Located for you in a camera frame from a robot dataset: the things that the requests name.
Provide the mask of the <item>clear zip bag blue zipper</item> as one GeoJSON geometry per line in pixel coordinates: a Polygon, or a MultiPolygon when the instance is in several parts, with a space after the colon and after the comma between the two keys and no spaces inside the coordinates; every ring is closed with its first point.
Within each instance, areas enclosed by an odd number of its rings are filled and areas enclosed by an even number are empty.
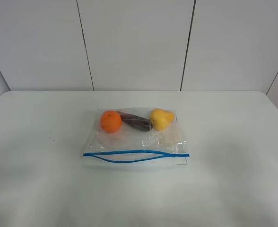
{"type": "Polygon", "coordinates": [[[155,107],[135,107],[124,109],[99,109],[82,149],[84,164],[93,167],[168,167],[188,163],[190,157],[185,135],[178,123],[174,110],[174,119],[164,130],[143,132],[122,122],[120,129],[106,133],[99,125],[103,112],[121,111],[149,119],[155,107]]]}

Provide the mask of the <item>dark purple eggplant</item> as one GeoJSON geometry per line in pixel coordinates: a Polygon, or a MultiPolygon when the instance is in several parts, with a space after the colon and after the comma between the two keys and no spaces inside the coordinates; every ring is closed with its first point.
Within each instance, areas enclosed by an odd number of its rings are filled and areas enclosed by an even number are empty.
{"type": "Polygon", "coordinates": [[[139,131],[148,132],[153,129],[153,125],[149,119],[117,111],[123,123],[129,125],[132,128],[135,128],[139,131]]]}

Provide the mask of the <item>yellow pear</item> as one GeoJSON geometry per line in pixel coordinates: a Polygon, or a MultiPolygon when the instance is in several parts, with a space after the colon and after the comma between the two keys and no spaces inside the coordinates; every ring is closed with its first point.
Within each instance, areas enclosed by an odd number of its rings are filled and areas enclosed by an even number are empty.
{"type": "Polygon", "coordinates": [[[154,109],[149,116],[149,119],[153,125],[153,128],[156,130],[164,130],[174,119],[174,113],[163,110],[163,109],[154,109]]]}

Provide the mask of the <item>orange fruit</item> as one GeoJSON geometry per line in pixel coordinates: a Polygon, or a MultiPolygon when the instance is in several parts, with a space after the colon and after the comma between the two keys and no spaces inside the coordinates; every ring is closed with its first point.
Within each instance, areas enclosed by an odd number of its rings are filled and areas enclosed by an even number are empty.
{"type": "Polygon", "coordinates": [[[108,110],[102,113],[99,125],[106,133],[114,133],[120,129],[122,119],[117,111],[108,110]]]}

